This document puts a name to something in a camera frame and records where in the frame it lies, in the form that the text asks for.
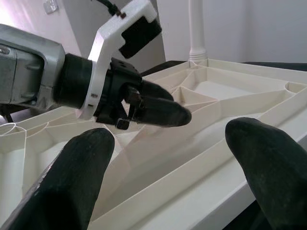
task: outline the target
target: cable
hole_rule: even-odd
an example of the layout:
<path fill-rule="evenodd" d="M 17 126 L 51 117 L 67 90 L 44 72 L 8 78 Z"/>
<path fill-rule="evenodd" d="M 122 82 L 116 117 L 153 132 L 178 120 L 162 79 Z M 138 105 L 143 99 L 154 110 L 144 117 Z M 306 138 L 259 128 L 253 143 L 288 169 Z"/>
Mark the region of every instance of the cable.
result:
<path fill-rule="evenodd" d="M 118 15 L 118 16 L 121 16 L 123 18 L 123 15 L 119 8 L 117 7 L 117 5 L 115 4 L 112 4 L 109 0 L 97 0 L 98 2 L 104 4 L 107 8 L 108 8 L 108 11 L 109 13 L 113 16 L 113 15 Z"/>

